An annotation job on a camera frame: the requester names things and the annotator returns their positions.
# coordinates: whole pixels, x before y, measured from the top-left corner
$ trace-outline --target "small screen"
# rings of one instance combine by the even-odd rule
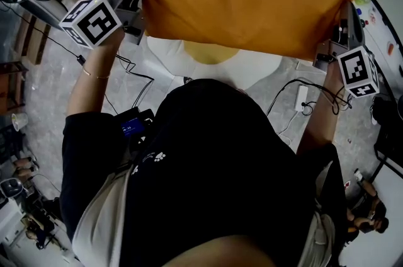
[[[131,119],[128,122],[120,124],[120,126],[122,127],[125,137],[144,131],[144,126],[138,118]]]

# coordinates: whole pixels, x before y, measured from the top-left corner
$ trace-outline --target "paw print logo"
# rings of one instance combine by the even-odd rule
[[[134,173],[137,173],[138,171],[139,171],[139,166],[137,165],[137,166],[134,168],[132,175],[133,175]]]
[[[154,162],[159,162],[159,161],[160,161],[161,159],[163,159],[165,156],[166,156],[166,155],[165,155],[163,152],[159,153],[159,154],[156,156],[156,158],[154,159]]]

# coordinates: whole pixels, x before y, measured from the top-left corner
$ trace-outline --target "shoe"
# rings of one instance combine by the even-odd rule
[[[363,175],[361,174],[360,170],[358,170],[358,169],[356,169],[354,171],[354,176],[358,182],[361,182],[364,179]]]
[[[35,158],[35,156],[28,156],[27,158],[28,158],[28,160],[31,162],[31,164],[32,164],[32,166],[34,167],[34,169],[35,169],[36,171],[38,171],[38,170],[39,170],[39,164],[38,164],[38,161],[37,161],[37,159]]]
[[[193,81],[193,79],[190,77],[183,77],[183,84],[187,84],[190,81]]]

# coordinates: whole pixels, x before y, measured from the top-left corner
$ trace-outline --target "white cable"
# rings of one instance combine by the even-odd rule
[[[291,145],[291,139],[289,139],[287,136],[284,136],[284,135],[282,135],[282,134],[279,134],[279,136],[281,136],[281,137],[284,137],[285,139],[288,139],[288,141],[290,142],[289,144],[288,144],[288,146],[290,146]]]
[[[283,132],[285,132],[287,129],[289,129],[289,128],[290,128],[290,125],[291,125],[291,123],[292,123],[292,121],[298,116],[298,114],[299,114],[299,112],[296,111],[295,114],[294,114],[294,116],[292,116],[292,117],[291,117],[291,120],[288,122],[287,127],[286,127],[285,129],[283,129],[280,133],[276,133],[276,134],[277,134],[277,135],[281,135]]]

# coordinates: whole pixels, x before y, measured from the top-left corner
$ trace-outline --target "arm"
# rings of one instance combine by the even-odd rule
[[[90,52],[83,71],[71,93],[67,116],[77,113],[100,112],[105,96],[106,78],[111,72],[113,61],[125,34],[121,28],[112,33],[99,47]]]
[[[370,211],[370,215],[374,215],[375,214],[375,210],[377,209],[377,205],[380,202],[379,197],[376,197],[372,200],[372,206],[371,206],[371,211]]]
[[[39,226],[39,228],[41,228],[42,230],[45,230],[45,226],[42,223],[40,223],[32,214],[29,213],[28,217],[31,220],[33,220]]]
[[[329,64],[325,82],[325,88],[336,94],[343,87],[343,78],[341,77],[340,67],[338,62]],[[344,90],[339,93],[339,97],[344,96]],[[317,149],[333,141],[334,132],[338,116],[335,116],[332,111],[332,106],[321,94],[317,100],[314,111],[312,112],[305,132],[302,135],[297,154],[302,154],[312,149]]]
[[[365,222],[367,222],[367,223],[370,224],[370,225],[373,225],[373,223],[374,223],[374,221],[372,221],[372,220],[370,220],[370,219],[368,219],[368,218],[356,218],[356,219],[354,220],[354,225],[355,225],[357,228],[360,228],[361,224],[364,224]]]
[[[354,214],[351,212],[349,208],[347,208],[347,220],[354,221],[354,219],[355,219]]]

